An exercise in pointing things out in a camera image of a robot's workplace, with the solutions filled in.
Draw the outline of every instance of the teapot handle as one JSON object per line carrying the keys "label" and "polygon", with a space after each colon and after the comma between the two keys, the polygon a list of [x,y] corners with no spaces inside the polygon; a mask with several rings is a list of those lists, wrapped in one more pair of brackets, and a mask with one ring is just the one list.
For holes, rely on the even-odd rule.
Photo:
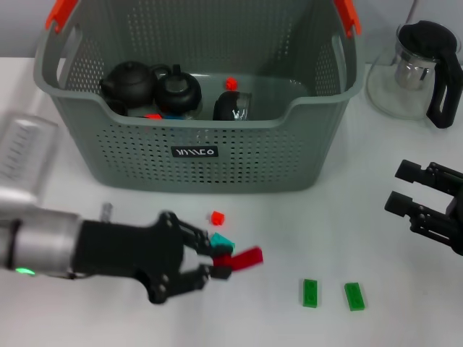
{"label": "teapot handle", "polygon": [[156,80],[158,79],[158,75],[156,74],[156,70],[164,70],[165,72],[167,72],[167,74],[172,74],[172,71],[171,71],[171,68],[170,68],[169,65],[155,64],[155,65],[150,67],[150,71],[154,72],[153,75],[156,78]]}
{"label": "teapot handle", "polygon": [[[463,71],[455,52],[442,50],[436,64],[433,97],[426,115],[439,129],[445,129],[454,123],[456,109],[463,91]],[[446,98],[441,104],[447,88]]]}

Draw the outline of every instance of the teal block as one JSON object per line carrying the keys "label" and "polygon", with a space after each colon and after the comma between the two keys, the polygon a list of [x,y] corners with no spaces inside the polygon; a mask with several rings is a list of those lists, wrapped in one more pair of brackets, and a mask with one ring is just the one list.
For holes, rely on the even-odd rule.
{"label": "teal block", "polygon": [[215,233],[214,235],[212,235],[212,238],[211,238],[211,246],[215,247],[215,246],[217,246],[219,244],[229,244],[234,249],[234,243],[233,242],[228,240],[226,237],[223,237],[221,234]]}

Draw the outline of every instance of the green light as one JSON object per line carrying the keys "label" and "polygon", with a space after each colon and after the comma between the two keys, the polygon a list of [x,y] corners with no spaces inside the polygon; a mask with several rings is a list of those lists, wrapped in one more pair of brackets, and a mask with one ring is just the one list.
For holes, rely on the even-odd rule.
{"label": "green light", "polygon": [[32,270],[26,269],[25,267],[19,267],[16,269],[16,272],[18,273],[25,273],[27,275],[34,276],[35,273]]}

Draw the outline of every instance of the gray plastic basket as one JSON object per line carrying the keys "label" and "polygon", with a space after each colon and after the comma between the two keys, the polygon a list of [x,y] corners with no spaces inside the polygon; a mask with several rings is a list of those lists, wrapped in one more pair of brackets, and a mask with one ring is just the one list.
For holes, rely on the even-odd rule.
{"label": "gray plastic basket", "polygon": [[[42,34],[34,78],[103,184],[165,192],[298,190],[316,180],[347,103],[362,87],[361,45],[352,32],[348,38],[332,0],[79,0],[65,24],[52,21]],[[240,91],[253,99],[268,92],[255,98],[260,105],[251,112],[271,109],[252,113],[253,121],[119,116],[102,99],[99,80],[127,60],[179,63],[203,77],[242,76]],[[261,77],[279,82],[262,84]],[[224,81],[204,81],[203,100],[216,100]],[[203,113],[207,118],[208,109]],[[218,156],[175,158],[176,146],[197,153],[207,152],[197,146],[216,146]]]}

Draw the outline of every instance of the small red cube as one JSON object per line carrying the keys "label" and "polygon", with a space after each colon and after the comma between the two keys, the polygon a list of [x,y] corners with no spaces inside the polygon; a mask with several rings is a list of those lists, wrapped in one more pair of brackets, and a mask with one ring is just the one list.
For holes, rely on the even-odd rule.
{"label": "small red cube", "polygon": [[229,77],[225,81],[225,89],[235,91],[238,89],[238,81],[236,81],[233,77]]}
{"label": "small red cube", "polygon": [[212,212],[211,223],[214,226],[221,226],[224,224],[224,222],[225,222],[225,215],[223,213],[220,213],[217,211]]}

